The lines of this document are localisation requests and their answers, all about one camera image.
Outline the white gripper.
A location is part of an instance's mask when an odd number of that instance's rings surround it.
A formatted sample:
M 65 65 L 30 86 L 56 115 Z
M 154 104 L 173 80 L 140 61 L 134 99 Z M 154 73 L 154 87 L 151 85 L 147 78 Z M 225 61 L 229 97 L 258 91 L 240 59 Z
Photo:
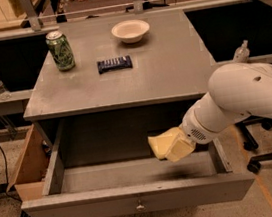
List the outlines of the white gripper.
M 166 152 L 165 158 L 176 162 L 189 156 L 196 147 L 196 143 L 207 144 L 216 138 L 217 133 L 208 130 L 198 122 L 195 111 L 188 111 L 179 127 L 167 129 L 161 134 L 163 138 L 174 139 Z

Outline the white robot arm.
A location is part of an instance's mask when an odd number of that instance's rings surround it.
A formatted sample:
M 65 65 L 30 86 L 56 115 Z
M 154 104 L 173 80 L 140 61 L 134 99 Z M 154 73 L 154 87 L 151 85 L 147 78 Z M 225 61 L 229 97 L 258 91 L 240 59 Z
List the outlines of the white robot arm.
M 208 81 L 208 92 L 184 115 L 180 133 L 165 158 L 179 161 L 192 153 L 198 143 L 209 143 L 231 124 L 252 115 L 272 119 L 272 65 L 220 66 Z

